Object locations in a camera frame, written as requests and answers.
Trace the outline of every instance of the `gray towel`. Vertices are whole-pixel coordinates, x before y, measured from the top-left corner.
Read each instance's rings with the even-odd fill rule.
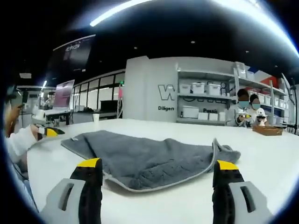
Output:
[[[107,131],[80,134],[61,144],[84,159],[93,158],[94,151],[102,159],[105,178],[133,192],[185,182],[212,171],[216,160],[235,163],[241,155],[229,146],[219,145],[216,139],[212,146],[196,146]]]

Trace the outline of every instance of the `paper cup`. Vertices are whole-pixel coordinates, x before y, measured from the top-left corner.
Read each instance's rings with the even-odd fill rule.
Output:
[[[97,123],[99,121],[99,119],[100,119],[100,114],[94,113],[93,114],[93,121]]]

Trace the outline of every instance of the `white table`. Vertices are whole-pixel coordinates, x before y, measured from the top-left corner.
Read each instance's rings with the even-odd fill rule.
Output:
[[[63,178],[69,178],[83,159],[60,145],[80,133],[107,130],[154,140],[173,138],[187,144],[220,144],[241,152],[237,166],[268,199],[273,214],[281,208],[299,176],[299,137],[289,133],[263,136],[251,129],[113,119],[61,127],[65,135],[43,139],[28,151],[28,175],[39,210],[46,196]],[[102,188],[103,224],[198,224],[212,223],[213,174],[150,193],[130,193],[121,188]]]

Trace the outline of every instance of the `wooden tray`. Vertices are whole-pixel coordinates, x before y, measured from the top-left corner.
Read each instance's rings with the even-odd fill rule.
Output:
[[[262,135],[274,136],[274,135],[282,135],[283,128],[269,127],[269,126],[254,126],[252,130]]]

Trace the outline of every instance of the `ceiling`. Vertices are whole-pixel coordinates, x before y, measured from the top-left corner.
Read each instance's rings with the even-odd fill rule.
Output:
[[[23,2],[11,6],[14,21],[5,24],[6,58],[32,79],[19,85],[42,85],[52,49],[71,40],[96,34],[84,74],[65,74],[48,85],[75,78],[86,80],[123,69],[128,58],[147,55],[199,56],[246,65],[280,77],[283,72],[299,83],[299,58],[265,27],[242,13],[227,10],[213,0],[153,0],[128,8],[95,27],[89,23],[120,0],[59,0]],[[265,4],[287,30],[299,49],[299,30],[292,0],[268,0]]]

